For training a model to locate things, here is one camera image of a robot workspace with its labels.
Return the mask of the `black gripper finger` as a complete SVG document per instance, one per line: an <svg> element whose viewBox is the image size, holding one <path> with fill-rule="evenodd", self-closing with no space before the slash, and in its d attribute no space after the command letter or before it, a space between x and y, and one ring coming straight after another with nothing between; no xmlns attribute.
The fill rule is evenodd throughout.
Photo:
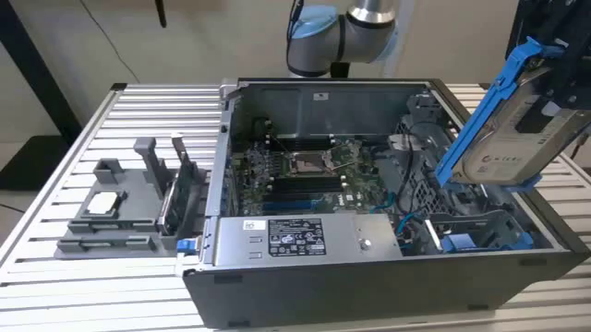
<svg viewBox="0 0 591 332"><path fill-rule="evenodd" d="M538 98L523 103L526 113L515 125L518 133L542 133L560 110L560 106L548 98Z"/></svg>

